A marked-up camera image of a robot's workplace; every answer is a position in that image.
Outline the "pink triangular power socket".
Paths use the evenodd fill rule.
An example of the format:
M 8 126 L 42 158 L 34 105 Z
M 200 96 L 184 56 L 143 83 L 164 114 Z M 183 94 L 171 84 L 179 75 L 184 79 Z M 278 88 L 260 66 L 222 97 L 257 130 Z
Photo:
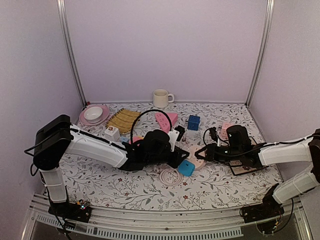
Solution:
M 167 115 L 170 119 L 171 125 L 174 126 L 174 124 L 178 120 L 178 114 L 175 112 L 168 112 Z M 161 130 L 168 133 L 171 130 L 170 122 L 168 118 L 163 113 L 160 113 L 160 112 L 156 112 L 154 116 Z

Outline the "dark blue cube socket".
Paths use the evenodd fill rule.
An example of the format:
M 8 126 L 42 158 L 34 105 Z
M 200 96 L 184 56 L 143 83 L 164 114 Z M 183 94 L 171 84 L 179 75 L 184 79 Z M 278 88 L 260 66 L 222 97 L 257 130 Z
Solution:
M 190 115 L 187 120 L 187 129 L 191 131 L 198 131 L 200 125 L 200 117 L 196 115 Z

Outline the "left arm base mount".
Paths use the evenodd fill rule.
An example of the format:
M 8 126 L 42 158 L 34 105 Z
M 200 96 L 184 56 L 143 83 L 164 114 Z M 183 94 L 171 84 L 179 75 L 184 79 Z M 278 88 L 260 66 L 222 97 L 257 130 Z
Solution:
M 49 199 L 48 212 L 67 220 L 88 223 L 91 218 L 92 208 L 86 203 L 71 203 L 69 201 L 54 203 Z

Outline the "cyan square plug adapter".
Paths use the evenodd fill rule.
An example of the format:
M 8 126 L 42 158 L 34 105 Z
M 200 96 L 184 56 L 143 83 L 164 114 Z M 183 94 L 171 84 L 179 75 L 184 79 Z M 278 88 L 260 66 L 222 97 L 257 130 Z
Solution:
M 186 177 L 190 177 L 195 171 L 195 169 L 196 166 L 186 159 L 183 160 L 177 168 L 178 172 Z

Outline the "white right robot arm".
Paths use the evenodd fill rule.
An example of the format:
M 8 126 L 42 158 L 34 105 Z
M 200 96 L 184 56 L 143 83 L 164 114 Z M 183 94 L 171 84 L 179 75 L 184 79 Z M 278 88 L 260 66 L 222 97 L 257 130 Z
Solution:
M 232 125 L 226 133 L 227 145 L 207 144 L 194 153 L 195 157 L 222 164 L 239 161 L 243 167 L 256 169 L 280 163 L 310 163 L 305 170 L 268 190 L 258 208 L 262 218 L 269 218 L 278 210 L 278 205 L 320 185 L 319 129 L 300 139 L 259 144 L 252 144 L 244 126 Z

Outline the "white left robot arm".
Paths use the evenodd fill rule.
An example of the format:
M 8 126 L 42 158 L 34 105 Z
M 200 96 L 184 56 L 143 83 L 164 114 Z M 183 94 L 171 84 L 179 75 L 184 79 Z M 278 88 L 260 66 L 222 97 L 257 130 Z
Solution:
M 63 155 L 90 158 L 126 172 L 157 164 L 176 169 L 190 155 L 176 146 L 179 134 L 176 130 L 153 130 L 141 140 L 112 142 L 80 129 L 68 115 L 62 114 L 38 130 L 34 146 L 24 153 L 32 156 L 33 165 L 41 172 L 55 209 L 63 217 L 70 217 L 75 210 L 68 201 L 60 170 Z

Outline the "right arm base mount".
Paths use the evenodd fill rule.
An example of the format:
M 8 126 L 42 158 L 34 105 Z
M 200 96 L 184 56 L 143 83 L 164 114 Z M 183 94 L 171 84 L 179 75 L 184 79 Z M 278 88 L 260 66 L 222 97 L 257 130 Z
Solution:
M 282 204 L 276 202 L 273 197 L 264 198 L 260 204 L 245 205 L 239 210 L 239 214 L 245 223 L 273 218 L 282 215 L 284 212 Z

